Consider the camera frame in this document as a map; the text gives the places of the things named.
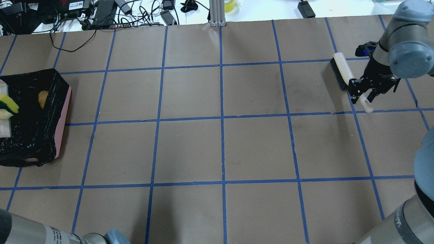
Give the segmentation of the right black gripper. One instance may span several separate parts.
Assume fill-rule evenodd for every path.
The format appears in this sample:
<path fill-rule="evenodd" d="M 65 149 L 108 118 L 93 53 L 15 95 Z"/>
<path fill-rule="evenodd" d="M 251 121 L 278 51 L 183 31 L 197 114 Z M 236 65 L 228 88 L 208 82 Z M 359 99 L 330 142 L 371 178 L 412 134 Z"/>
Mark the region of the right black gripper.
<path fill-rule="evenodd" d="M 400 78 L 392 74 L 389 66 L 377 62 L 374 58 L 370 58 L 360 79 L 361 91 L 365 93 L 370 90 L 367 96 L 369 103 L 372 103 L 379 94 L 387 93 L 391 88 L 393 92 L 396 92 L 400 83 Z M 352 104 L 356 104 L 360 96 L 360 93 L 351 92 Z"/>

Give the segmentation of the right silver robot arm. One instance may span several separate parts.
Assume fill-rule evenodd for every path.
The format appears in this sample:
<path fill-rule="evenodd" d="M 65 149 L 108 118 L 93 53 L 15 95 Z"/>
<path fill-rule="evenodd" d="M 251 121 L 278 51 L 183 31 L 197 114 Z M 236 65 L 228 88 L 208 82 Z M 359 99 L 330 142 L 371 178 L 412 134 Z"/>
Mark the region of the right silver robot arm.
<path fill-rule="evenodd" d="M 400 79 L 433 76 L 433 37 L 427 26 L 433 20 L 433 5 L 424 0 L 406 0 L 393 14 L 376 43 L 360 45 L 355 54 L 370 60 L 359 79 L 347 80 L 356 103 L 367 91 L 368 102 L 395 88 Z M 422 140 L 414 157 L 415 195 L 395 209 L 357 244 L 433 243 L 433 129 Z"/>

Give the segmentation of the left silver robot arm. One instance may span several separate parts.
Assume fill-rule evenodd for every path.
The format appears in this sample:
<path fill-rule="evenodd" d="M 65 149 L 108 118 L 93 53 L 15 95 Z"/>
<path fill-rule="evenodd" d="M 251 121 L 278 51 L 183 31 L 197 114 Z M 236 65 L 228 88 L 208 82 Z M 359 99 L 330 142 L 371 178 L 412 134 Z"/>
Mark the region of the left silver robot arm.
<path fill-rule="evenodd" d="M 129 244 L 117 229 L 105 235 L 76 235 L 37 221 L 0 210 L 0 242 L 2 244 Z"/>

